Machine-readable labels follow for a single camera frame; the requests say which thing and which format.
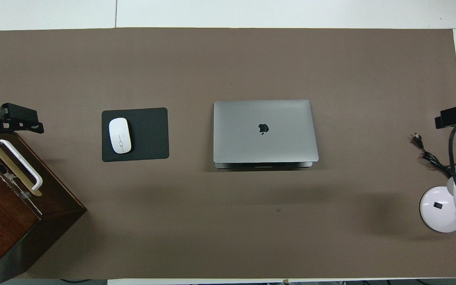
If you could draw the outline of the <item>brown table mat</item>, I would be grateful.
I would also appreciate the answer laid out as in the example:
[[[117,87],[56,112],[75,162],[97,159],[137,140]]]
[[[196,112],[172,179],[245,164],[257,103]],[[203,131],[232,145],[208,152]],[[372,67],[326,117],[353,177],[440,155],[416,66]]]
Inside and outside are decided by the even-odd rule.
[[[225,171],[213,103],[307,99],[319,161]],[[24,278],[456,277],[456,232],[420,218],[445,176],[452,30],[118,28],[0,31],[0,105],[87,213]],[[169,157],[102,160],[105,110],[167,108]]]

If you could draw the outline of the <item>white desk lamp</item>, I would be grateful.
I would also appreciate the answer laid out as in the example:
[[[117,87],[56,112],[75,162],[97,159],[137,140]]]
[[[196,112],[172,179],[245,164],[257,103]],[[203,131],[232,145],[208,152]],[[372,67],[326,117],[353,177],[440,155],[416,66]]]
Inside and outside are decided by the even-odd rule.
[[[420,216],[434,231],[456,231],[456,184],[453,177],[445,186],[435,186],[424,193],[420,200]]]

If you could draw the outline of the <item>white computer mouse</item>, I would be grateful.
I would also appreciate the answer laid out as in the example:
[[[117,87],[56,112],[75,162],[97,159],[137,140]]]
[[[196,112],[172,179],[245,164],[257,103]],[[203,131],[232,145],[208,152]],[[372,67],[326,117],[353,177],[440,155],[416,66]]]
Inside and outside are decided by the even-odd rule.
[[[125,118],[112,119],[108,125],[109,140],[112,150],[117,154],[126,154],[132,150],[129,124]]]

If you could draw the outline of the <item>black mouse pad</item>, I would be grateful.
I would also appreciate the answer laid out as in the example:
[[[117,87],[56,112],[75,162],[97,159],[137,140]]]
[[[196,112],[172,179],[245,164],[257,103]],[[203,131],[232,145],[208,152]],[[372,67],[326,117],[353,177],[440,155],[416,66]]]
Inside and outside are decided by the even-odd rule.
[[[125,118],[129,124],[132,150],[117,154],[112,150],[108,125],[112,119]],[[105,110],[101,115],[102,160],[104,162],[156,160],[169,157],[167,108]]]

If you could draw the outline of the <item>grey aluminium laptop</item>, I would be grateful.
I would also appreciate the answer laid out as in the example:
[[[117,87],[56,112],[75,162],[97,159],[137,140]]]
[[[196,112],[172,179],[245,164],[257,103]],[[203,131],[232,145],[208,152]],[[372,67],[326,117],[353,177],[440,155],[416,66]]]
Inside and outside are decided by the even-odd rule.
[[[213,162],[217,169],[308,168],[318,161],[309,100],[214,103]]]

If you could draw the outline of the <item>dark brown wooden box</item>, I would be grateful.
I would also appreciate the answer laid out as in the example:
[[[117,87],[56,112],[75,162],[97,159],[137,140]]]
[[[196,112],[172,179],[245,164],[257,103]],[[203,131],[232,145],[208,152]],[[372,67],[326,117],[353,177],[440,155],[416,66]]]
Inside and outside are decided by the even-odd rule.
[[[27,271],[86,212],[85,206],[67,189],[43,160],[16,133],[2,134],[40,174],[41,197],[33,196],[18,178],[8,179],[0,160],[0,283]],[[34,178],[1,148],[34,182]]]

